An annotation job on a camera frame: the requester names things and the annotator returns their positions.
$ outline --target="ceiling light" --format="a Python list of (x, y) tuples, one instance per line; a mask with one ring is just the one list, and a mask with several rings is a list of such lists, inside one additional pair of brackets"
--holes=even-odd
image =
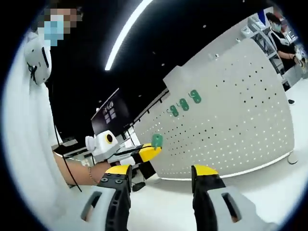
[(135, 9), (135, 11), (131, 14), (127, 22), (125, 23), (123, 29), (121, 30), (119, 36), (117, 37), (115, 44), (111, 50), (111, 53), (109, 55), (105, 71), (109, 71), (111, 69), (111, 66), (115, 60), (116, 54), (118, 53), (122, 42), (124, 41), (126, 35), (128, 34), (131, 27), (134, 25), (137, 18), (140, 16), (140, 14), (144, 11), (144, 9), (152, 2), (153, 0), (143, 0), (139, 6)]

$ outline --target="bracelet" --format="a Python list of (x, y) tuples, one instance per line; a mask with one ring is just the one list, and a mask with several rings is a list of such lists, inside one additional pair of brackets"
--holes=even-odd
[(89, 173), (89, 176), (90, 176), (91, 180), (93, 181), (93, 183), (94, 183), (95, 185), (97, 185), (98, 182), (95, 181), (95, 179), (93, 178), (93, 176), (92, 176), (92, 174), (91, 174), (91, 167), (88, 167), (88, 173)]

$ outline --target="black ceiling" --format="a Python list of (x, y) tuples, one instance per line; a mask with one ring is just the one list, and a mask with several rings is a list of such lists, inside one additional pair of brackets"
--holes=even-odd
[(153, 0), (105, 65), (123, 25), (141, 0), (88, 0), (83, 21), (52, 47), (55, 123), (62, 136), (84, 139), (90, 119), (120, 88), (134, 119), (163, 89), (162, 79), (244, 18), (267, 7), (255, 0)]

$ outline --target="gray gripper part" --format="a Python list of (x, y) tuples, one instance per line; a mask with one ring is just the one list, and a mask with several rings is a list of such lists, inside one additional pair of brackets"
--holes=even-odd
[[(223, 195), (228, 195), (239, 221), (233, 222)], [(213, 203), (219, 231), (275, 231), (275, 223), (266, 223), (256, 212), (256, 206), (236, 188), (230, 186), (209, 190), (208, 195)]]
[[(52, 230), (104, 231), (108, 208), (115, 192), (115, 189), (97, 186), (91, 187), (88, 191), (83, 191), (71, 200), (66, 213), (53, 223)], [(89, 221), (84, 221), (82, 217), (85, 217), (88, 213), (93, 198), (100, 194), (101, 196)]]

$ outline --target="white floor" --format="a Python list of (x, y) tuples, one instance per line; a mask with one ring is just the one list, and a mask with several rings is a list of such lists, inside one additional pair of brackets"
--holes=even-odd
[[(308, 80), (300, 80), (286, 94), (295, 100), (290, 107), (298, 163), (290, 165), (283, 159), (261, 170), (224, 179), (255, 203), (262, 219), (277, 224), (282, 224), (299, 202), (308, 179)], [(133, 182), (142, 179), (136, 177)], [(196, 230), (191, 181), (156, 182), (149, 179), (143, 189), (131, 193), (128, 230)]]

